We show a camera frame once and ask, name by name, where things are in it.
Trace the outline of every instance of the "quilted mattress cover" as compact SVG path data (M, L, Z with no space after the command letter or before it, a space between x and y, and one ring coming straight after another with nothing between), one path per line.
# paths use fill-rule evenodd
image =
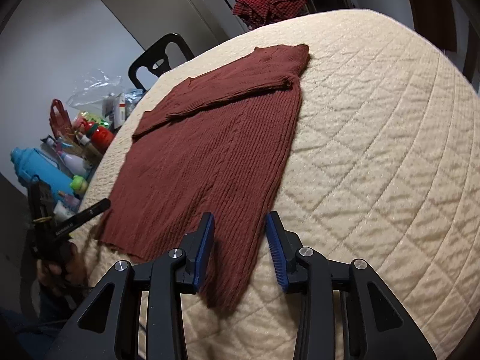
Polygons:
M311 60L273 209L327 258L366 259L444 359L480 308L479 99L438 49L386 16L342 10L299 17L167 72L118 133L82 206L108 197L142 113L173 86L254 47L300 43L309 45ZM90 285L128 259L92 240L97 222L74 233ZM146 297L142 303L145 323ZM280 291L266 240L233 314L209 310L194 295L183 295L182 307L190 360L292 359L299 298ZM337 358L341 343L337 321Z

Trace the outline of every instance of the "red checkered fabric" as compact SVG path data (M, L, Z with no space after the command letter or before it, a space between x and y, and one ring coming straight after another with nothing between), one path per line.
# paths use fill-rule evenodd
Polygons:
M236 0L233 14L252 30L296 17L307 0Z

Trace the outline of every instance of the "metal screw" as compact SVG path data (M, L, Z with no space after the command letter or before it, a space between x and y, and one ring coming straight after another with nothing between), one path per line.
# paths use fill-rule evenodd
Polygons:
M114 267L117 271L124 271L125 269L128 268L128 261L121 259L120 261L117 261L115 263Z
M365 269L368 266L367 262L364 259L356 259L353 262L353 265L355 265L355 268L357 269Z
M178 257L181 257L183 254L182 249L177 249L176 247L169 251L169 256L172 259L177 259Z
M300 250L298 251L303 257L310 257L314 252L311 248L309 247L301 247Z

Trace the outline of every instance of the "plastic chair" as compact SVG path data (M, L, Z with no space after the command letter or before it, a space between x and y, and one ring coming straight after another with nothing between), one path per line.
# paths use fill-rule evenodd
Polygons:
M155 74L157 77L160 77L163 73L171 70L169 57L166 53L166 48L169 43L175 43L180 48L180 51L183 53L187 61L194 58L194 54L180 35L177 33L170 33L162 36L152 46L145 50L141 56L135 59L128 69L128 78L137 89L146 90L137 78L137 71L142 66L146 67L150 73ZM163 62L158 67L154 67L154 65L160 60L163 60Z

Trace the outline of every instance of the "folded sweater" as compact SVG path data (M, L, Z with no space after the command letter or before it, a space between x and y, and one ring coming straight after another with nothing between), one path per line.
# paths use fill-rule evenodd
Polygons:
M133 134L101 222L100 241L138 261L177 247L202 213L215 217L202 289L232 310L248 286L294 137L308 46L255 50L187 78Z

